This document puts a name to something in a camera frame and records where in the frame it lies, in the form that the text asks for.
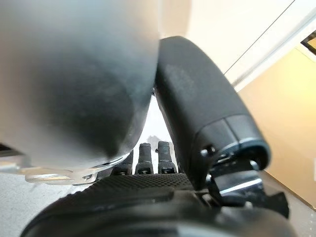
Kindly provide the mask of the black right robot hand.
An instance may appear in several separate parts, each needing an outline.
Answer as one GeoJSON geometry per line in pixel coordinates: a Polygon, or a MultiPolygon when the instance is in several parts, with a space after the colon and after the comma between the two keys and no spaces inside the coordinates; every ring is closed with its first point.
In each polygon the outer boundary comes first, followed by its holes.
{"type": "Polygon", "coordinates": [[[294,237],[283,192],[264,189],[271,150],[213,61],[183,37],[160,41],[155,96],[170,133],[126,166],[40,212],[24,237],[294,237]]]}

